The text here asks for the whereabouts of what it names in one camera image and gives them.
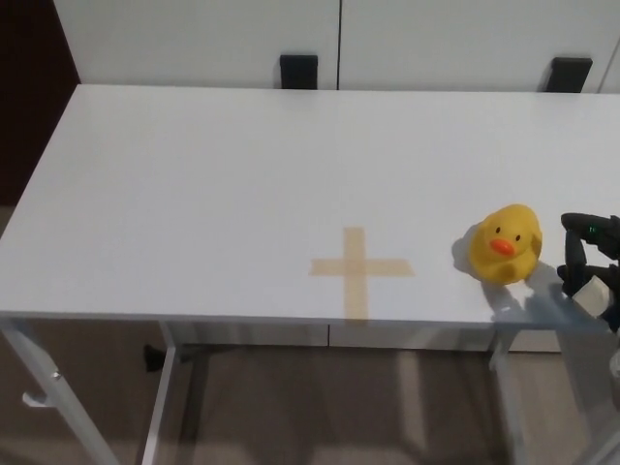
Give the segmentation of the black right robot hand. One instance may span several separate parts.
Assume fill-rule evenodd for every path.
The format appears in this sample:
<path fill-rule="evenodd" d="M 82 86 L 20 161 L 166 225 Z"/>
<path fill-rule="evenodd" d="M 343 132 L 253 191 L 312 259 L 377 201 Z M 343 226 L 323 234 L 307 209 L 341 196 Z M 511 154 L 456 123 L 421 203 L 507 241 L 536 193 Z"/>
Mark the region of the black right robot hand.
<path fill-rule="evenodd" d="M 575 300 L 575 295 L 592 278 L 599 278 L 610 290 L 612 302 L 599 316 L 609 329 L 619 331 L 619 264 L 608 267 L 593 266 L 587 263 L 582 242 L 595 245 L 611 260 L 619 262 L 619 218 L 608 218 L 585 214 L 564 213 L 561 224 L 566 231 L 565 263 L 557 267 L 557 274 L 563 281 L 562 291 Z"/>

